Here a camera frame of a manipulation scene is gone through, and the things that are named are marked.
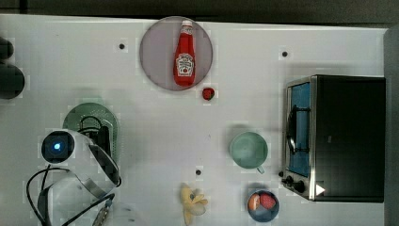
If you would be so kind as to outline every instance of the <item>ketchup bottle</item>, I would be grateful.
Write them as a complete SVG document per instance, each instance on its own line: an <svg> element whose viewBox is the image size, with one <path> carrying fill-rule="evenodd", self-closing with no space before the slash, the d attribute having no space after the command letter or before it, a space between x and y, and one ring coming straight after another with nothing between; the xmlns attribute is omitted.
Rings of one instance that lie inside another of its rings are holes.
<svg viewBox="0 0 399 226"><path fill-rule="evenodd" d="M173 76L177 85L181 87L193 85L196 78L195 62L193 24L190 21L183 21L173 66Z"/></svg>

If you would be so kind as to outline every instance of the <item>white table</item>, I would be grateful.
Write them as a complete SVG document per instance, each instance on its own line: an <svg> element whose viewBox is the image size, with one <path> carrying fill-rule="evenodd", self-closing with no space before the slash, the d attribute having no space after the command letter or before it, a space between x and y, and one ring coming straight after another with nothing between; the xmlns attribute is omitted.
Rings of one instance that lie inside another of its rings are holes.
<svg viewBox="0 0 399 226"><path fill-rule="evenodd" d="M2 225L38 224L24 186L44 166L40 139L73 107L100 99L120 120L123 184L116 192L136 210L140 221L132 225L184 225L183 182L209 200L193 225L383 225L383 203L308 202L282 187L277 174L284 85L316 73L382 76L385 29L200 23L214 45L213 67L197 87L173 92L155 86L140 67L138 46L152 23L0 15L0 36L14 43L11 61L27 78L22 96L0 102ZM216 89L210 103L200 96L207 86ZM229 157L232 137L246 130L259 132L269 147L263 175ZM246 212L254 183L279 198L279 215L269 223L255 223Z"/></svg>

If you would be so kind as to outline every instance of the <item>banana peel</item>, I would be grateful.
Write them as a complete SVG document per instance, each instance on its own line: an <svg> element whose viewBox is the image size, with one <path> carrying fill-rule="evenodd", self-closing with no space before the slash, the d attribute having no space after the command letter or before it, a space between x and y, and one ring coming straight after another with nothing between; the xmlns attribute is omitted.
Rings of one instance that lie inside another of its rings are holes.
<svg viewBox="0 0 399 226"><path fill-rule="evenodd" d="M186 226L191 224L193 215L199 216L205 213L204 205L206 205L208 201L204 200L203 197L203 194L194 195L193 191L188 185L182 185L181 198L183 203L184 222Z"/></svg>

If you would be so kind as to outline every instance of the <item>oven door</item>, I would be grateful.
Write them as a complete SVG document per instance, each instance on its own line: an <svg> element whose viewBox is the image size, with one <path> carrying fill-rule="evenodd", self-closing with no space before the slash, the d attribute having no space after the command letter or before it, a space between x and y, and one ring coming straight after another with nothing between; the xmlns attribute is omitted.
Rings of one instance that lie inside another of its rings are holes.
<svg viewBox="0 0 399 226"><path fill-rule="evenodd" d="M285 129L284 186L298 195L312 200L311 185L312 134L311 106L314 85L308 77L288 84Z"/></svg>

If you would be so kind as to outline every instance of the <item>mug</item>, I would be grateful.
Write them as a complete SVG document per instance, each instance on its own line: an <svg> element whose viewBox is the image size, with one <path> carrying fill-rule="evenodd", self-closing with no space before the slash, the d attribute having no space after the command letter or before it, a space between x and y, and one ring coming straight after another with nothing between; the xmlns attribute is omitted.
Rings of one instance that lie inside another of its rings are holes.
<svg viewBox="0 0 399 226"><path fill-rule="evenodd" d="M261 164L267 157L267 143L259 134L245 132L235 137L230 145L230 154L238 166L256 168L259 173L264 173Z"/></svg>

